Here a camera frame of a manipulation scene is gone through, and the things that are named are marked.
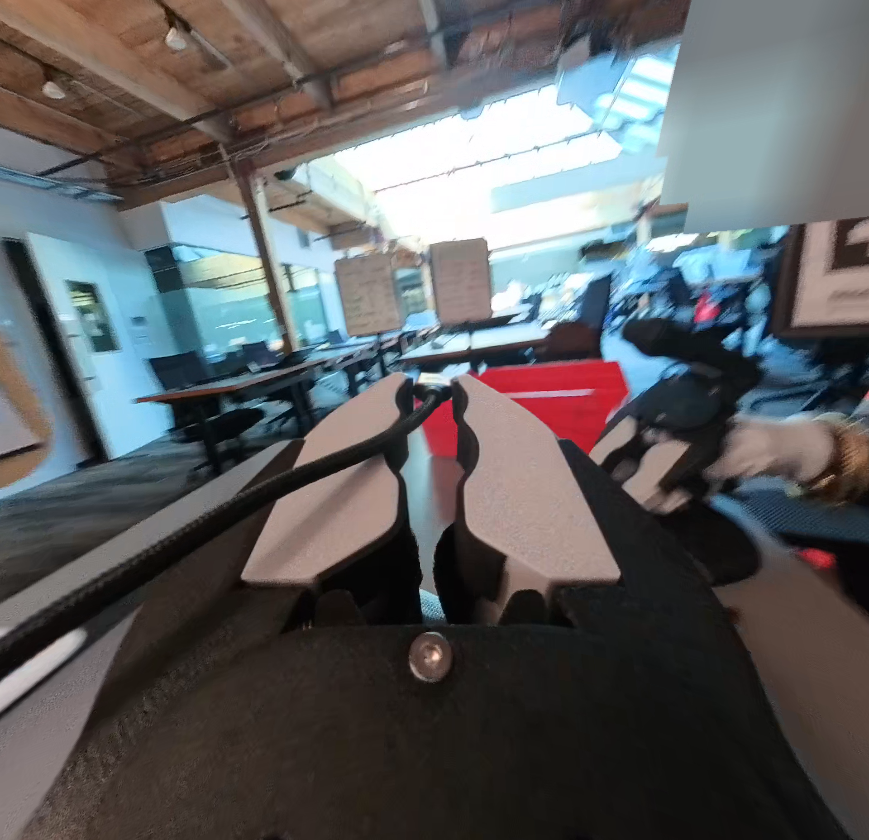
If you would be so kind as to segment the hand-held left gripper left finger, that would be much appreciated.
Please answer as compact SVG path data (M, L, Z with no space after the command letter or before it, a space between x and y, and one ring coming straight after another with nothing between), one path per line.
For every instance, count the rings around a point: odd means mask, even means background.
M373 438L412 411L412 380L392 373L329 414L305 439L296 466ZM405 517L400 477L407 438L278 500L242 572L248 585L319 584L372 549Z

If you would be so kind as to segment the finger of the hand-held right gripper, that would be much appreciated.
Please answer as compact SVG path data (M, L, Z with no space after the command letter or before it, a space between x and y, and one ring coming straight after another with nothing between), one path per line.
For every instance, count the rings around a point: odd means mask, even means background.
M630 415L611 421L589 456L608 475L635 475L644 458L640 422Z
M669 515L684 508L691 498L690 494L679 487L665 489L664 478L688 448L688 443L681 440L654 444L641 458L635 474L624 482L624 492L644 510L655 515Z

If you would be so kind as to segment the black office chair red item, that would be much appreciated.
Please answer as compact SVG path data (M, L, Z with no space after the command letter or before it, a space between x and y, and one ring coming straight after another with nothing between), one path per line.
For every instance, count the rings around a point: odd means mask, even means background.
M714 332L722 339L739 327L738 312L733 307L733 286L693 287L678 267L668 273L665 287L668 318L692 331Z

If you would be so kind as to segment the framed marker sign on stand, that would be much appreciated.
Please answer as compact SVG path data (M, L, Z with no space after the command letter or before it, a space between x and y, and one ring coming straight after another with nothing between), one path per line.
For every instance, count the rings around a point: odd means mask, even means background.
M775 286L777 338L868 336L868 218L790 226Z

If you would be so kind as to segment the ceiling mounted grey box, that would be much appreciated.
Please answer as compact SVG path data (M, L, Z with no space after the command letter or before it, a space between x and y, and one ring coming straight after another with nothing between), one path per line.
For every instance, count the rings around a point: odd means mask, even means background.
M560 53L555 68L556 104L592 115L597 100L614 92L631 62L613 51L592 53L591 35L575 38Z

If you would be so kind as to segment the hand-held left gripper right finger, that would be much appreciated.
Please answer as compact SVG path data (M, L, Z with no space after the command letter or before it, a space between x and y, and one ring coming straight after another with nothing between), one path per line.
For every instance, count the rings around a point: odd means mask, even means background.
M454 548L473 605L532 591L609 586L621 569L554 432L470 375L452 382L458 487Z

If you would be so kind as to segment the person's right hand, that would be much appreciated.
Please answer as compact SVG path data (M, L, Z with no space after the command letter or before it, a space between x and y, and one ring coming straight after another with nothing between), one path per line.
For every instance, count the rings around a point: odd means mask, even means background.
M704 471L712 482L779 477L809 486L838 460L832 425L807 416L782 420L736 417L727 426L718 458Z

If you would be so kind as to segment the red plastic bin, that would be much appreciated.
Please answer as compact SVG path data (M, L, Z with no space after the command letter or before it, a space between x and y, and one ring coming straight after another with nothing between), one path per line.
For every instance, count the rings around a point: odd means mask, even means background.
M602 359L487 367L480 372L458 365L448 367L442 377L465 373L516 401L559 439L575 443L585 453L591 453L629 394L619 364Z

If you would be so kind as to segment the wooden top desk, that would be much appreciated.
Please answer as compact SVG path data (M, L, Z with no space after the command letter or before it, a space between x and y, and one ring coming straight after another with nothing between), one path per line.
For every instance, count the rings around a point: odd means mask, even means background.
M205 460L201 468L217 476L223 470L220 445L235 443L230 455L235 463L240 463L245 451L243 434L262 419L260 411L247 407L246 403L302 386L328 364L327 358L315 358L287 368L248 372L183 389L159 391L134 402L168 406L173 411L173 431L202 445Z
M404 368L444 368L468 364L472 368L492 356L525 353L540 346L550 330L536 323L507 324L469 333L437 337L399 357Z

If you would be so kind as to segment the instruction sign on stand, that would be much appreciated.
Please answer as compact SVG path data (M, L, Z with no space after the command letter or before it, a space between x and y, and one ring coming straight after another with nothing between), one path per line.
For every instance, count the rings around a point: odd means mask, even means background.
M47 458L52 439L51 423L38 395L19 367L15 355L1 340L1 487L16 485L30 476ZM1 712L57 672L87 643L88 633L72 630L38 651L32 658L2 674Z

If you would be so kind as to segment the phone icon door window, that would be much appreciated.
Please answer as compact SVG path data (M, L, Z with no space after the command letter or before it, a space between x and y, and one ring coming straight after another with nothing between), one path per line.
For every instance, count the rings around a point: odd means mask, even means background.
M100 291L91 282L65 281L71 303L76 309L84 337L94 353L116 353L121 345Z

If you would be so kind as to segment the whiteboard with green writing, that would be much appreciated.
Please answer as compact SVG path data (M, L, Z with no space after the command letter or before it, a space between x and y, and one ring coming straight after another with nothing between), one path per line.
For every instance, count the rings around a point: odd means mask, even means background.
M377 362L382 377L386 377L384 336L399 334L406 321L395 278L395 253L338 259L334 262L334 278L348 335L375 339Z

